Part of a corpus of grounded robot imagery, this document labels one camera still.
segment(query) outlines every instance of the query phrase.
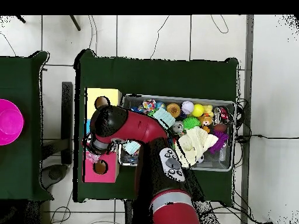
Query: gray plastic bin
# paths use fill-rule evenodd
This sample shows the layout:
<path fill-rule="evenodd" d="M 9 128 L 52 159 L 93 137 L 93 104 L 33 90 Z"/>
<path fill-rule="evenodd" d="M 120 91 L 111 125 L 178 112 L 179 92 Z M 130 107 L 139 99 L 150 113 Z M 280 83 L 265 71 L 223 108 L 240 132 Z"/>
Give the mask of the gray plastic bin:
<path fill-rule="evenodd" d="M 184 101 L 190 101 L 194 104 L 212 105 L 213 108 L 217 106 L 225 106 L 230 114 L 233 116 L 233 121 L 228 125 L 227 133 L 229 139 L 226 147 L 221 151 L 211 154 L 209 150 L 204 152 L 204 161 L 202 163 L 196 163 L 192 166 L 195 170 L 212 170 L 219 172 L 227 172 L 233 167 L 234 157 L 234 140 L 235 140 L 235 121 L 237 118 L 236 104 L 232 101 L 222 100 L 202 100 L 202 99 L 190 99 L 190 98 L 178 98 L 178 97 L 165 97 L 165 96 L 151 96 L 151 95 L 140 95 L 139 97 L 127 94 L 123 97 L 121 106 L 125 109 L 131 109 L 132 107 L 138 107 L 144 100 L 153 99 L 158 102 L 164 102 L 166 105 L 169 103 L 177 103 L 180 105 Z M 137 164 L 128 164 L 121 161 L 122 149 L 119 147 L 119 162 L 124 165 L 136 166 Z"/>

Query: yellow towel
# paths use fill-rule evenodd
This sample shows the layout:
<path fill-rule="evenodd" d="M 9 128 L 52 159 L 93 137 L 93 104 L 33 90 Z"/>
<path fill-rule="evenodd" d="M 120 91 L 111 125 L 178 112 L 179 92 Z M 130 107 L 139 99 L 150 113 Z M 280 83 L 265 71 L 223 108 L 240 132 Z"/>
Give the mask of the yellow towel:
<path fill-rule="evenodd" d="M 196 160 L 218 141 L 216 136 L 208 134 L 198 126 L 187 129 L 186 132 L 187 134 L 180 137 L 175 143 L 175 152 L 182 163 L 182 167 L 193 166 Z"/>

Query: white ball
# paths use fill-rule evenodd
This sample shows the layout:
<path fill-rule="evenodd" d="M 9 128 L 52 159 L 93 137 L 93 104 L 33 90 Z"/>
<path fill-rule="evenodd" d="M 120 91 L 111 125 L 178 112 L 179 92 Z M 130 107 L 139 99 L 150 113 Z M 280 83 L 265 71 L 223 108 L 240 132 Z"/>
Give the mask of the white ball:
<path fill-rule="evenodd" d="M 192 113 L 193 110 L 194 110 L 194 104 L 192 102 L 190 102 L 190 101 L 184 101 L 182 103 L 182 111 L 186 115 Z"/>

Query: cloth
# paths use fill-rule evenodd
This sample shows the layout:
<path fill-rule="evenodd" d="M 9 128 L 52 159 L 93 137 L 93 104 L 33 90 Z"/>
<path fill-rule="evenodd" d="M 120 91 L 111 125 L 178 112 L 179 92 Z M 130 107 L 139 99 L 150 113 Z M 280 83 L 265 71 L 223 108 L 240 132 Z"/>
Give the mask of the cloth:
<path fill-rule="evenodd" d="M 138 142 L 132 141 L 132 142 L 125 143 L 123 147 L 124 150 L 127 151 L 129 155 L 132 155 L 139 150 L 140 144 Z"/>
<path fill-rule="evenodd" d="M 155 119 L 159 121 L 159 123 L 167 130 L 169 127 L 173 126 L 175 123 L 175 118 L 167 112 L 164 108 L 159 108 L 158 111 L 153 115 Z"/>
<path fill-rule="evenodd" d="M 189 167 L 189 164 L 193 166 L 197 159 L 218 141 L 216 136 L 208 134 L 198 126 L 187 129 L 186 132 L 186 135 L 180 137 L 175 143 L 175 152 L 182 167 Z"/>

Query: green spiky ball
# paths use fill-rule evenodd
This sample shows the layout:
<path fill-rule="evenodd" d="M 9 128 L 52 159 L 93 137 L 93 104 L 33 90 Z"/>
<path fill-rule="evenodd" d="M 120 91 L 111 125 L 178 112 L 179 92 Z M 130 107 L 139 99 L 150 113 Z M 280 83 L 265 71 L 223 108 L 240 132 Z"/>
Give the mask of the green spiky ball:
<path fill-rule="evenodd" d="M 184 129 L 192 129 L 200 125 L 200 121 L 196 117 L 188 117 L 183 120 Z"/>

